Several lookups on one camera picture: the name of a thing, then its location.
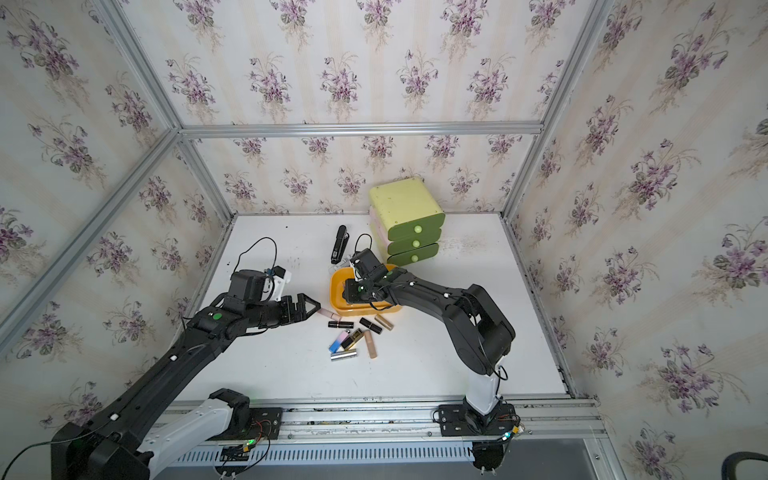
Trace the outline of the beige matte lipstick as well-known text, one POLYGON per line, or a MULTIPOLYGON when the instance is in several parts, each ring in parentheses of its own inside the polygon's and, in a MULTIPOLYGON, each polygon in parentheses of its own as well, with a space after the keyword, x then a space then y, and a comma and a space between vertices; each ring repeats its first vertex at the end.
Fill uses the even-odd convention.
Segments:
POLYGON ((363 332, 364 341, 366 344, 366 349, 369 355, 370 359, 376 359, 378 357, 378 353, 376 350, 376 345, 373 338, 373 333, 370 330, 365 330, 363 332))

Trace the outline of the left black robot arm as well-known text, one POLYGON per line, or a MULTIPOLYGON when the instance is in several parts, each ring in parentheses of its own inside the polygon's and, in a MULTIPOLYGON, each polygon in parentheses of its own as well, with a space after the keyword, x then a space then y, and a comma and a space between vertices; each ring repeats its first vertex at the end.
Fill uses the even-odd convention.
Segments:
POLYGON ((218 295, 123 394, 84 425, 69 422, 56 432, 52 478, 149 479, 205 440, 249 432, 254 427, 249 398, 220 388, 209 396, 202 413, 176 425, 170 439, 146 439, 179 393, 236 339, 303 322, 320 308, 303 293, 258 302, 218 295))

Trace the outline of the champagne gold lipstick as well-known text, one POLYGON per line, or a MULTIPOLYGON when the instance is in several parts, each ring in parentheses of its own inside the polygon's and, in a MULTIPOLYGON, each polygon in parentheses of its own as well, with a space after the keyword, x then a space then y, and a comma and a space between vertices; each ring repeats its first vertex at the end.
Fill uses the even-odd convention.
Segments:
POLYGON ((385 329, 387 329, 387 330, 389 330, 389 331, 391 331, 391 330, 393 330, 393 329, 394 329, 394 325, 393 325, 393 324, 392 324, 392 323, 391 323, 389 320, 387 320, 386 318, 384 318, 382 315, 379 315, 379 314, 377 314, 377 315, 374 317, 374 319, 376 320, 376 322, 377 322, 377 323, 379 323, 379 324, 380 324, 381 326, 383 326, 385 329))

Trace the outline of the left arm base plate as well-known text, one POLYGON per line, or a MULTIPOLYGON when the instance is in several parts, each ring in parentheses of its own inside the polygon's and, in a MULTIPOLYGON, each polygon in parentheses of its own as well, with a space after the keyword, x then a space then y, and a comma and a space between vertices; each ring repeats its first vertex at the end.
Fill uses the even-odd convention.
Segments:
POLYGON ((236 414, 237 423, 209 441, 276 440, 284 410, 279 407, 250 408, 248 415, 236 414))

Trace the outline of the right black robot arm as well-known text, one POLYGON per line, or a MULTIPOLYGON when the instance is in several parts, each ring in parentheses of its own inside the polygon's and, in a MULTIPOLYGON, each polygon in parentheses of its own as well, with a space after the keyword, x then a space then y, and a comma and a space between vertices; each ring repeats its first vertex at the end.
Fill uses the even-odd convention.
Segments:
POLYGON ((498 388, 508 379, 501 365, 516 332, 489 293, 480 285, 442 286, 423 280, 402 267, 388 269, 369 249, 355 253, 353 278, 344 284, 349 304, 415 309, 440 320, 454 350, 471 372, 463 405, 468 423, 485 427, 500 415, 498 388))

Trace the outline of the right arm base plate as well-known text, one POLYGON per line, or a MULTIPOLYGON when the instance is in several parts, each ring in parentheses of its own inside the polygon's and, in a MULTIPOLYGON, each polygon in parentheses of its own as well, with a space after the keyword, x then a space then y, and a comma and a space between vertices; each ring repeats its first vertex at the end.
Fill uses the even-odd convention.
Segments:
POLYGON ((443 437, 492 436, 508 440, 525 427, 513 405, 501 401, 488 414, 474 410, 467 402, 439 405, 432 413, 443 437))

